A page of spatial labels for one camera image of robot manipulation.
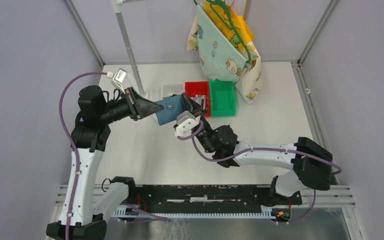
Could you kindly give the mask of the blue card holder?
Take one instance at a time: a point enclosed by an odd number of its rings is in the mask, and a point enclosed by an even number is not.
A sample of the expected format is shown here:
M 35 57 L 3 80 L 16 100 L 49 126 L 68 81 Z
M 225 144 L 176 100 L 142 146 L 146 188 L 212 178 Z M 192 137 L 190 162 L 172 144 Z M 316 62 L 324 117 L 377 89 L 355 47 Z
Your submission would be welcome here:
M 163 106 L 161 111 L 155 113 L 157 122 L 160 126 L 175 121 L 177 117 L 185 111 L 183 96 L 181 94 L 165 97 L 156 101 Z

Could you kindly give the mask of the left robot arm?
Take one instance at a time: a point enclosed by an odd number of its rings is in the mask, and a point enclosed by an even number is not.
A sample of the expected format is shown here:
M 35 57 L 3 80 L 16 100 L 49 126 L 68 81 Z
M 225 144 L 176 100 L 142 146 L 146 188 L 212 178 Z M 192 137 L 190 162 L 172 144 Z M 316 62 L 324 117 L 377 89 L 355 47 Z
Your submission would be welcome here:
M 97 85 L 79 92 L 80 111 L 68 134 L 72 156 L 67 193 L 57 220 L 46 228 L 46 235 L 54 240 L 103 240 L 119 205 L 137 198 L 134 179 L 116 176 L 103 196 L 93 202 L 99 165 L 111 133 L 109 125 L 127 117 L 138 121 L 164 107 L 142 97 L 133 87 L 115 92 L 118 95 L 112 100 L 105 99 Z

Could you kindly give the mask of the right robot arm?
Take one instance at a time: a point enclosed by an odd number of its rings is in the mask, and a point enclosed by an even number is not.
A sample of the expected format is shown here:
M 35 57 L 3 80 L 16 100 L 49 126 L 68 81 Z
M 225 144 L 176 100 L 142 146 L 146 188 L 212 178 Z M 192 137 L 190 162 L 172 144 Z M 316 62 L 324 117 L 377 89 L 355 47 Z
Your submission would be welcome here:
M 273 178 L 269 199 L 282 204 L 294 193 L 305 188 L 328 191 L 331 188 L 335 167 L 333 155 L 308 137 L 297 142 L 280 145 L 253 145 L 238 140 L 229 125 L 213 129 L 205 118 L 207 109 L 181 95 L 183 112 L 177 117 L 175 135 L 179 140 L 191 140 L 198 154 L 208 162 L 224 168 L 265 166 L 286 169 L 287 173 Z

